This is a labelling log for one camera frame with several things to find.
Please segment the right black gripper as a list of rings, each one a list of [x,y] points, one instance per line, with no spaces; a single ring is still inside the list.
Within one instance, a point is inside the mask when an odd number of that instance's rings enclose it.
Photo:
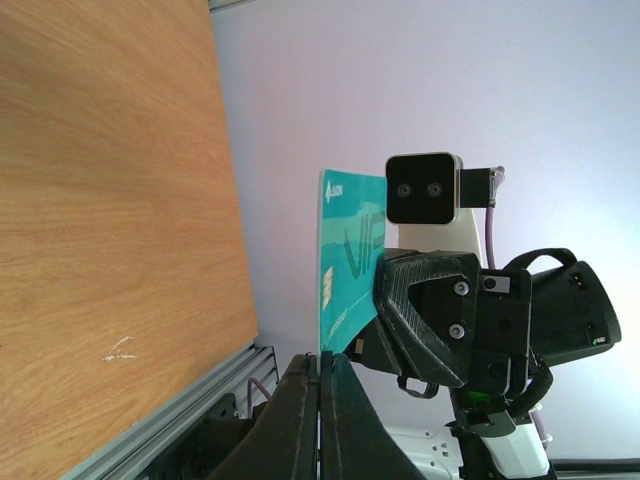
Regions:
[[[359,362],[425,383],[520,395],[528,380],[531,275],[479,273],[473,253],[387,249],[374,283],[380,319],[357,337]]]

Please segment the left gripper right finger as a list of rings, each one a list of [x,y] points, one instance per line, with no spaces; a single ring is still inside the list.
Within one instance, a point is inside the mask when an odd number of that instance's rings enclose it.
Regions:
[[[420,471],[385,430],[350,360],[331,352],[321,355],[320,477],[420,477]]]

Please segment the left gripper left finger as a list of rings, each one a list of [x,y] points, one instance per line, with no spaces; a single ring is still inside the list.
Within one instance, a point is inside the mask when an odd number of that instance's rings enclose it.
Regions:
[[[294,356],[252,429],[211,477],[317,478],[319,393],[317,357]]]

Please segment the teal card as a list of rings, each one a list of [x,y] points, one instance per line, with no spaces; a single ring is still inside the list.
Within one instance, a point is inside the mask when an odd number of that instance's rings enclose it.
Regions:
[[[372,321],[386,236],[386,179],[326,169],[318,210],[318,346],[342,353]]]

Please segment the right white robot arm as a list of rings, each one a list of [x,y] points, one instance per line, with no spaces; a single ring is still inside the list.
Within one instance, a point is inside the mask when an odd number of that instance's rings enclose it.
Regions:
[[[472,253],[389,249],[377,265],[373,319],[347,356],[447,388],[460,479],[551,479],[531,413],[552,368],[610,350],[621,339],[611,301],[592,268],[563,248],[484,268]]]

